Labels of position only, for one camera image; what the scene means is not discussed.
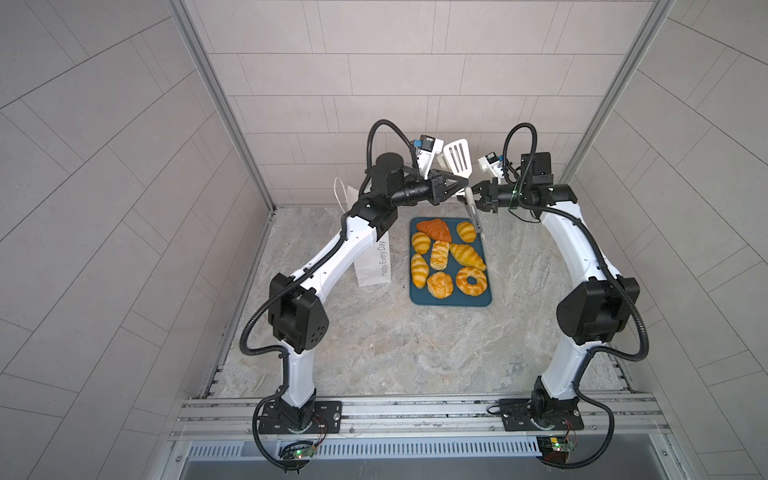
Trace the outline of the white paper bag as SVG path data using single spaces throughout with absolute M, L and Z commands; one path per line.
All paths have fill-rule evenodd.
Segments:
M 353 187 L 345 186 L 339 177 L 334 179 L 333 191 L 343 211 L 347 211 L 358 199 L 358 191 Z M 391 268 L 390 237 L 389 233 L 385 233 L 354 262 L 358 286 L 370 287 L 390 283 Z

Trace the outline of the right circuit board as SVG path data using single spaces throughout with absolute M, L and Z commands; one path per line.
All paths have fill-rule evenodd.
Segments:
M 539 460 L 542 462 L 565 464 L 576 449 L 576 443 L 566 437 L 540 436 L 536 440 L 541 453 Z

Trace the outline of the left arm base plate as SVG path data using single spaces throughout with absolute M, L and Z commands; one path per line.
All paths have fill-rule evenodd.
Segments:
M 343 404 L 313 400 L 298 408 L 282 399 L 270 402 L 259 414 L 259 434 L 337 434 Z

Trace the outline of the round scored bun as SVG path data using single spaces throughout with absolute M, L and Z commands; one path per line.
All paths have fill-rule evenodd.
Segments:
M 450 297 L 454 291 L 453 279 L 444 271 L 438 271 L 429 276 L 426 286 L 429 294 L 440 300 Z

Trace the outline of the aluminium rail frame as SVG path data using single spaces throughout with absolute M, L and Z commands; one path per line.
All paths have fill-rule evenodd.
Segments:
M 469 460 L 541 456 L 537 437 L 566 437 L 576 443 L 573 459 L 592 454 L 592 442 L 614 433 L 595 468 L 609 470 L 637 460 L 663 479 L 691 479 L 690 470 L 656 398 L 628 390 L 595 392 L 595 405 L 578 404 L 583 430 L 507 432 L 497 412 L 501 399 L 523 394 L 391 395 L 321 397 L 343 404 L 337 434 L 259 434 L 255 398 L 187 400 L 171 430 L 165 460 L 154 479 L 179 479 L 195 461 L 256 461 L 271 466 L 254 445 L 258 434 L 271 455 L 298 440 L 318 440 L 316 461 Z

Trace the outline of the blue rectangular tray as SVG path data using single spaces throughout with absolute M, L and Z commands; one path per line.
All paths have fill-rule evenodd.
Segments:
M 481 256 L 481 258 L 486 262 L 486 255 L 484 251 L 483 241 L 480 238 L 479 234 L 477 238 L 473 242 L 464 242 L 460 239 L 456 227 L 461 222 L 469 222 L 469 218 L 464 217 L 415 217 L 410 221 L 409 225 L 409 233 L 412 236 L 417 232 L 416 225 L 419 222 L 432 220 L 434 218 L 440 218 L 444 220 L 449 227 L 452 235 L 452 239 L 459 243 L 459 244 L 469 244 L 471 245 L 475 251 Z M 489 281 L 489 285 L 487 286 L 486 290 L 478 295 L 478 296 L 470 296 L 466 295 L 463 292 L 461 292 L 458 287 L 456 287 L 456 274 L 459 272 L 459 270 L 463 268 L 462 265 L 457 263 L 455 258 L 450 254 L 448 254 L 448 262 L 447 267 L 445 270 L 446 274 L 450 275 L 452 277 L 452 280 L 454 281 L 454 291 L 453 293 L 445 298 L 445 299 L 437 299 L 433 297 L 427 289 L 427 286 L 425 286 L 422 289 L 418 289 L 416 286 L 413 285 L 412 280 L 410 279 L 410 273 L 409 273 L 409 293 L 410 293 L 410 299 L 411 301 L 416 305 L 421 306 L 446 306 L 446 307 L 471 307 L 471 308 L 480 308 L 480 307 L 488 307 L 493 299 L 492 295 L 492 289 L 490 285 L 490 277 L 489 274 L 486 272 L 486 278 Z

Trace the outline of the left circuit board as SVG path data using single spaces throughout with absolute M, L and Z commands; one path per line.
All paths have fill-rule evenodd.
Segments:
M 282 461 L 304 461 L 312 458 L 317 448 L 317 442 L 301 440 L 282 447 L 279 457 Z

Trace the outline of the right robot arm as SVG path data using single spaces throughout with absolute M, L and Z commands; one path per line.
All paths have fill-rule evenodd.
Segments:
M 473 186 L 480 210 L 495 213 L 526 210 L 543 224 L 555 240 L 571 275 L 573 289 L 560 301 L 556 318 L 562 332 L 555 355 L 536 379 L 531 398 L 502 405 L 509 415 L 525 415 L 540 429 L 566 423 L 577 412 L 581 380 L 598 353 L 639 362 L 649 353 L 649 339 L 635 301 L 638 282 L 622 276 L 605 257 L 585 224 L 578 199 L 567 184 L 556 184 L 551 159 L 540 153 L 534 125 L 522 122 L 513 133 L 527 129 L 531 147 L 513 168 L 507 155 L 500 164 L 502 177 Z

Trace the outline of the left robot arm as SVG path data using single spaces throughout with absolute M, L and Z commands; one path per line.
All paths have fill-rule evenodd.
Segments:
M 293 431 L 307 429 L 312 421 L 314 349 L 329 327 L 324 303 L 342 274 L 384 237 L 399 207 L 423 201 L 438 205 L 468 185 L 463 177 L 433 169 L 443 150 L 440 140 L 423 135 L 405 144 L 408 160 L 394 152 L 366 157 L 366 176 L 357 199 L 341 216 L 339 233 L 302 268 L 271 280 L 268 299 L 241 333 L 243 355 L 280 355 L 283 380 L 269 400 Z

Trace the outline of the small striped bun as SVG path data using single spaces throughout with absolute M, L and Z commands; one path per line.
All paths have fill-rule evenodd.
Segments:
M 456 231 L 462 242 L 471 244 L 477 239 L 477 231 L 471 222 L 460 222 L 456 226 Z
M 411 245 L 417 254 L 424 255 L 429 252 L 432 239 L 421 231 L 416 231 L 411 237 Z

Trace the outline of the ring shaped donut bread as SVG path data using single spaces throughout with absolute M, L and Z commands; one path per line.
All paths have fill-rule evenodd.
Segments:
M 456 274 L 456 286 L 465 295 L 477 297 L 488 287 L 488 280 L 483 270 L 473 267 L 462 267 Z

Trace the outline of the long striped croissant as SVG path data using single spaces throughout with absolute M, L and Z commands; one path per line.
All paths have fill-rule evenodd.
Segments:
M 456 262 L 463 267 L 473 267 L 485 272 L 487 266 L 483 257 L 469 244 L 451 243 L 449 250 Z

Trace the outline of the circuit board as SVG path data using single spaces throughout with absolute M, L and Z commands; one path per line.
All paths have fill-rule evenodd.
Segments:
M 282 447 L 279 457 L 282 461 L 304 461 L 312 458 L 317 448 L 317 442 L 301 440 Z
M 576 443 L 566 437 L 540 436 L 536 440 L 541 453 L 539 460 L 542 462 L 565 464 L 576 449 Z

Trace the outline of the reddish brown croissant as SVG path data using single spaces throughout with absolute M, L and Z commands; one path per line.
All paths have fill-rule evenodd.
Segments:
M 434 241 L 452 243 L 452 235 L 448 224 L 441 218 L 424 220 L 416 224 L 416 229 L 428 235 Z

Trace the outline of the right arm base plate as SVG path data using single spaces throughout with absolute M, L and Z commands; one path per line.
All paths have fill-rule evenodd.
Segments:
M 501 399 L 497 412 L 507 432 L 584 429 L 577 398 Z

